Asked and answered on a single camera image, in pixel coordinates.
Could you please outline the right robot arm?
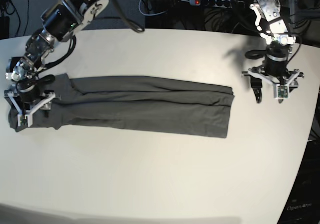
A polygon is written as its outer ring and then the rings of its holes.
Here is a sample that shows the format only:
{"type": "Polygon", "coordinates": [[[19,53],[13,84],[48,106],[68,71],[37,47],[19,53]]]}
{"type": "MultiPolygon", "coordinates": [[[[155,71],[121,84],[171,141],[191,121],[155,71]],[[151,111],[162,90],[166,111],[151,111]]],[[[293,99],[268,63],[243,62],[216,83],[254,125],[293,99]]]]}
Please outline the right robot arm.
{"type": "Polygon", "coordinates": [[[45,58],[60,43],[75,45],[76,34],[91,24],[109,4],[109,0],[56,1],[42,14],[42,28],[28,40],[24,55],[13,57],[6,71],[12,86],[5,95],[15,107],[19,120],[28,120],[56,96],[43,89],[55,78],[39,78],[39,74],[58,65],[59,61],[45,64],[45,58]]]}

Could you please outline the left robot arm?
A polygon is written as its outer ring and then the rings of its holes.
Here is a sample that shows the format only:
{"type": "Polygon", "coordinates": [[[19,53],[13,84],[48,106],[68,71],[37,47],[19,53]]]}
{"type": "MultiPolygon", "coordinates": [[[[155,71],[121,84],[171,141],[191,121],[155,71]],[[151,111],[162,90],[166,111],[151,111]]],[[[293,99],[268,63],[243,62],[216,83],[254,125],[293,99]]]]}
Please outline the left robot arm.
{"type": "Polygon", "coordinates": [[[272,86],[273,97],[281,104],[290,98],[293,90],[298,89],[298,79],[305,76],[298,69],[288,69],[289,63],[296,56],[292,52],[293,47],[297,40],[301,40],[301,36],[291,32],[281,17],[279,0],[255,0],[249,8],[256,15],[255,27],[259,36],[265,40],[266,48],[245,53],[246,59],[263,59],[263,62],[258,67],[242,72],[242,75],[250,79],[257,104],[263,100],[263,83],[272,86]]]}

